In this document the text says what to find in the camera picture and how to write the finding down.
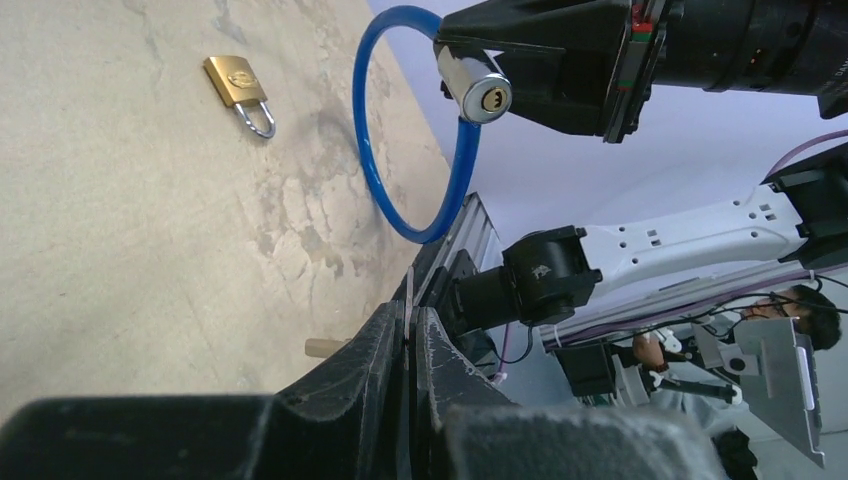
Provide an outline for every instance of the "table surface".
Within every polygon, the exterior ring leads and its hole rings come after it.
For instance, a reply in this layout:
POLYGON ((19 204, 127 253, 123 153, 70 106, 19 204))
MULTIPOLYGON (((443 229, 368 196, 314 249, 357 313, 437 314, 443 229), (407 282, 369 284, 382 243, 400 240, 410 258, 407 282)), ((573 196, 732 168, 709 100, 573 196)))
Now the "table surface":
MULTIPOLYGON (((319 362, 307 338, 349 338, 390 296, 418 247, 355 151, 371 17, 365 0, 0 7, 0 419, 43 396, 277 391, 319 362), (212 55, 249 60, 272 140, 224 107, 212 55)), ((370 80, 384 181, 423 226, 447 164, 383 44, 370 80)))

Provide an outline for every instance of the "black hair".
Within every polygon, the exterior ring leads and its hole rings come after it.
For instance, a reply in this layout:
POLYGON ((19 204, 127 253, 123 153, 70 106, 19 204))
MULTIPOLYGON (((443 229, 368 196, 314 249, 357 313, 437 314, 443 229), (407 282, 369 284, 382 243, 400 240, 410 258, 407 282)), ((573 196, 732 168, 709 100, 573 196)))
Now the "black hair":
POLYGON ((839 326, 841 317, 836 305, 823 293, 806 285, 795 285, 790 291, 804 312, 804 333, 810 336, 813 350, 833 348, 842 338, 842 329, 839 326))

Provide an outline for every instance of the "man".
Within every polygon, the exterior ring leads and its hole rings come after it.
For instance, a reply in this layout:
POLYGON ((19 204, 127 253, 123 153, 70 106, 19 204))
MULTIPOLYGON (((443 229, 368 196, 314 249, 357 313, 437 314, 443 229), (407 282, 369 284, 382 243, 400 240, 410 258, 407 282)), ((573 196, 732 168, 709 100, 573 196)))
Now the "man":
MULTIPOLYGON (((805 285, 796 285, 789 290, 764 298, 742 312, 743 320, 797 317, 798 333, 810 336, 814 350, 828 350, 842 338, 840 315, 835 305, 822 293, 805 285)), ((735 322, 717 318, 711 326, 718 335, 732 331, 735 322)), ((715 375, 689 362, 670 362, 670 354, 663 351, 655 335, 649 338, 638 336, 633 340, 633 356, 643 368, 665 372, 670 378, 712 385, 726 385, 715 375)), ((659 390, 651 395, 651 405, 682 411, 692 416, 710 436, 720 435, 736 424, 736 417, 748 406, 728 405, 726 402, 698 395, 659 390)))

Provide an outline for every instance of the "lock cylinder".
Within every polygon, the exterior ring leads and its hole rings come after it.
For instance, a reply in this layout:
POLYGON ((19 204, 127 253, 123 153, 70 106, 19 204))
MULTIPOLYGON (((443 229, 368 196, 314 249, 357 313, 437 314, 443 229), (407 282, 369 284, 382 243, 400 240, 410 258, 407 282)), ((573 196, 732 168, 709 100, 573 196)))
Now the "lock cylinder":
POLYGON ((463 119, 484 124, 509 111, 512 86, 488 53, 439 44, 434 51, 439 74, 463 119))

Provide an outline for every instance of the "brass padlock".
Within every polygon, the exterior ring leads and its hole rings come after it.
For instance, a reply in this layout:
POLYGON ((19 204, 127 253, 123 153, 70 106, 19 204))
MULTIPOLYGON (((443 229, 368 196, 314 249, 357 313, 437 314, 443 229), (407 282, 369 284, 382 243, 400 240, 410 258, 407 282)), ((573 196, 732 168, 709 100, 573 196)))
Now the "brass padlock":
POLYGON ((224 105, 235 109, 248 128, 263 138, 274 136, 277 132, 277 123, 265 104, 268 97, 265 96, 265 91, 262 90, 262 85, 259 84, 247 60, 232 55, 209 57, 203 61, 203 68, 215 85, 215 89, 218 90, 224 105), (245 107, 256 106, 259 106, 265 114, 268 130, 260 130, 244 111, 245 107))

